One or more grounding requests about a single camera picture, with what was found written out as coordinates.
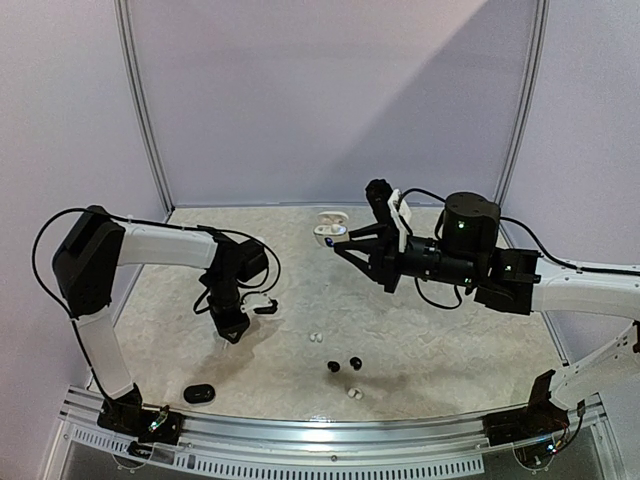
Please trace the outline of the white square charging case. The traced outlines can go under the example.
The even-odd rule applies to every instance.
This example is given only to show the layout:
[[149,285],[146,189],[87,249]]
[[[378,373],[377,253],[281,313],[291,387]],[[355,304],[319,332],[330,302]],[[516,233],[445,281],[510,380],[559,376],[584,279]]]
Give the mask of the white square charging case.
[[318,224],[313,229],[314,237],[321,247],[333,247],[349,240],[349,216],[341,211],[322,211],[317,214]]

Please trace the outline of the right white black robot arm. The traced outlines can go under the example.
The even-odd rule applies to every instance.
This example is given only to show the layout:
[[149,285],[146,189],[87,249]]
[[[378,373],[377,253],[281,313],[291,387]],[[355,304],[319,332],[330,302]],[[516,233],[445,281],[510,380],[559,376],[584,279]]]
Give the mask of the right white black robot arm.
[[447,197],[437,237],[416,236],[404,197],[399,190],[371,192],[375,223],[353,231],[330,227],[325,245],[388,293],[407,276],[463,288],[475,302],[503,313],[566,311],[630,320],[613,340],[574,365],[535,379],[531,403],[517,415],[524,435],[537,436],[552,424],[555,406],[573,407],[638,375],[638,266],[561,260],[543,246],[500,248],[498,230],[505,220],[500,207],[471,192]]

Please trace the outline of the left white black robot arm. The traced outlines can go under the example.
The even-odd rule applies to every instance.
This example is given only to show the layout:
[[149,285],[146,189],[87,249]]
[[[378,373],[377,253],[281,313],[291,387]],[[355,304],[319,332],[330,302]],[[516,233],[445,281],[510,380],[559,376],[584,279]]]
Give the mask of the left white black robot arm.
[[111,419],[128,434],[148,426],[148,412],[131,397],[135,382],[117,335],[112,291],[120,270],[146,266],[197,270],[204,288],[195,311],[210,313],[218,335],[236,343],[253,315],[278,309],[267,288],[252,285],[270,270],[264,242],[244,232],[125,219],[93,205],[78,219],[52,259],[52,270],[77,341]]

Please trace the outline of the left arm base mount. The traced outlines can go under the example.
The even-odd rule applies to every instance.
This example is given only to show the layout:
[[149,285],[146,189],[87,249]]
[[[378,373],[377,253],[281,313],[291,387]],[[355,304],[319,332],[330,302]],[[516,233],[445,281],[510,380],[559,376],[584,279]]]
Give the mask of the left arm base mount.
[[135,437],[139,443],[177,445],[185,416],[168,406],[148,409],[136,398],[106,400],[97,425],[115,433]]

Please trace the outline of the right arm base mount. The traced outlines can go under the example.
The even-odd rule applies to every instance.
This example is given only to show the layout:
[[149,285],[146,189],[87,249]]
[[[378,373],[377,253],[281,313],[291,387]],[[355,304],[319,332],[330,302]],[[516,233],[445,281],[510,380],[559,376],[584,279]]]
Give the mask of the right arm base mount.
[[520,407],[487,414],[483,433],[491,446],[498,446],[563,431],[569,425],[568,411],[547,407]]

